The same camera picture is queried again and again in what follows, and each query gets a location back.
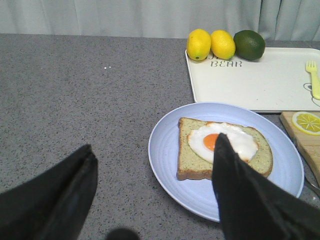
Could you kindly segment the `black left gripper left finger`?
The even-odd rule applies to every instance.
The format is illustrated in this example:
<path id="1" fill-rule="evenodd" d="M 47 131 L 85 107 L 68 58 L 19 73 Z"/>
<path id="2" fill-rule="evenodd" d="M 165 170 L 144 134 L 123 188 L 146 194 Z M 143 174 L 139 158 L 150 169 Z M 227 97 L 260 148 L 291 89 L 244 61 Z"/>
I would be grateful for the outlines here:
<path id="1" fill-rule="evenodd" d="M 76 240 L 98 185 L 89 144 L 41 175 L 0 195 L 2 240 Z"/>

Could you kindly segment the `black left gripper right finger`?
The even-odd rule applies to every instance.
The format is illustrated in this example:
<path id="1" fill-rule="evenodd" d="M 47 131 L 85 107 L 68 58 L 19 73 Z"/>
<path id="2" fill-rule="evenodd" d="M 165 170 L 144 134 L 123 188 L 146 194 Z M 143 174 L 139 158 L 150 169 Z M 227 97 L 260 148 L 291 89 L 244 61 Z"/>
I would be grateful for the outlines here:
<path id="1" fill-rule="evenodd" d="M 227 240 L 318 240 L 320 211 L 243 162 L 228 137 L 218 135 L 212 186 Z"/>

